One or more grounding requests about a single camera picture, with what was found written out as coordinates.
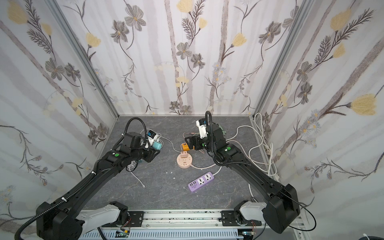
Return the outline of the pink charger plug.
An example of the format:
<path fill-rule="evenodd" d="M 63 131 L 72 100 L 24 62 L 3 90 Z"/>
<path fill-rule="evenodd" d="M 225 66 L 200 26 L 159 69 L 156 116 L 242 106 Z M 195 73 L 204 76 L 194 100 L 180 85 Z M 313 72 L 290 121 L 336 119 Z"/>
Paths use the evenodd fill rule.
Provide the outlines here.
<path fill-rule="evenodd" d="M 180 158 L 182 159 L 185 159 L 189 156 L 188 152 L 187 151 L 182 151 L 181 154 L 180 154 Z"/>

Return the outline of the purple power strip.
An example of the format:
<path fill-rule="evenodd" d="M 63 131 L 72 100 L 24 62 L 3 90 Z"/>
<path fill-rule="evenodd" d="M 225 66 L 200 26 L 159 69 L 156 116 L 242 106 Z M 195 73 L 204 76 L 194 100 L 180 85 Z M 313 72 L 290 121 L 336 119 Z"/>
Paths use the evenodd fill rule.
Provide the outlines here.
<path fill-rule="evenodd" d="M 197 191 L 198 189 L 202 188 L 203 186 L 205 186 L 206 184 L 212 182 L 213 180 L 215 179 L 215 176 L 214 174 L 212 174 L 211 172 L 208 172 L 206 173 L 205 175 L 199 177 L 198 179 L 190 182 L 188 184 L 188 188 L 191 192 L 195 192 Z"/>

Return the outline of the orange power strip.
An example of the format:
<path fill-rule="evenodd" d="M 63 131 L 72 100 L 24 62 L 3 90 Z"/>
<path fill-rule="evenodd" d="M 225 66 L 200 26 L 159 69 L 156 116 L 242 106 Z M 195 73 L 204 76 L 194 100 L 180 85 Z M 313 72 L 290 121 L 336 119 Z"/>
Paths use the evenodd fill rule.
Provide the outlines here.
<path fill-rule="evenodd" d="M 188 144 L 187 143 L 182 143 L 181 144 L 181 150 L 183 152 L 187 152 L 187 151 L 190 151 L 191 149 L 189 148 Z"/>

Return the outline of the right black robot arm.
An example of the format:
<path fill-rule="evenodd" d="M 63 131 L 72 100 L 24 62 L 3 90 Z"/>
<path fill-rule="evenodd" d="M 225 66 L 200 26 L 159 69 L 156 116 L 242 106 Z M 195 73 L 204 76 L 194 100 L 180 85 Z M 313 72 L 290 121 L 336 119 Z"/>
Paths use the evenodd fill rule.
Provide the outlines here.
<path fill-rule="evenodd" d="M 217 166 L 239 174 L 264 199 L 263 202 L 244 201 L 239 204 L 235 210 L 237 221 L 264 222 L 278 234 L 291 227 L 301 210 L 307 209 L 299 203 L 296 189 L 274 180 L 270 170 L 261 169 L 244 151 L 226 140 L 210 111 L 197 121 L 197 126 L 199 135 L 185 138 L 189 148 L 196 151 L 205 149 Z"/>

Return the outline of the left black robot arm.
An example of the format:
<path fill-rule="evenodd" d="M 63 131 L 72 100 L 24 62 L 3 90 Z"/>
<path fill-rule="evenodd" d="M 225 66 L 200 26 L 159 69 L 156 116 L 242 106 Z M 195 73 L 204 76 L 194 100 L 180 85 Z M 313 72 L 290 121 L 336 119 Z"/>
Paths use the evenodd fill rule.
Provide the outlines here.
<path fill-rule="evenodd" d="M 134 120 L 145 125 L 140 118 L 129 119 L 122 137 L 95 162 L 93 170 L 61 198 L 40 204 L 35 216 L 19 227 L 14 238 L 22 239 L 22 232 L 32 223 L 36 223 L 37 235 L 44 240 L 77 240 L 83 235 L 86 222 L 77 217 L 101 187 L 132 163 L 139 160 L 149 163 L 160 153 L 153 146 L 155 132 L 148 131 L 145 126 L 143 135 L 128 131 Z"/>

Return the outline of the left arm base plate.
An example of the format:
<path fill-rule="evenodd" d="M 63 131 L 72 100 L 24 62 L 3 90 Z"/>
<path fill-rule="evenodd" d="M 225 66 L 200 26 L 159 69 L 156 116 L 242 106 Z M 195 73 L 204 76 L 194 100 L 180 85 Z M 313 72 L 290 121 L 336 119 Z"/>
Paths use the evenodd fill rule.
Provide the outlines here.
<path fill-rule="evenodd" d="M 132 228 L 132 227 L 141 227 L 144 220 L 144 211 L 125 211 L 118 216 L 118 219 L 115 222 L 105 224 L 103 228 Z"/>

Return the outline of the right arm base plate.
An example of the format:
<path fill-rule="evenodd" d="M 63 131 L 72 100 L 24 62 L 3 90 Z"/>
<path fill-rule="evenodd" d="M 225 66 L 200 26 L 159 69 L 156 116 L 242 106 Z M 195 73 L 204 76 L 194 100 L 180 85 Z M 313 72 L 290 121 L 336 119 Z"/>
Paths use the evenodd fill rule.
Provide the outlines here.
<path fill-rule="evenodd" d="M 254 220 L 246 220 L 240 212 L 234 210 L 221 211 L 220 221 L 223 227 L 259 227 L 262 226 L 262 222 Z"/>

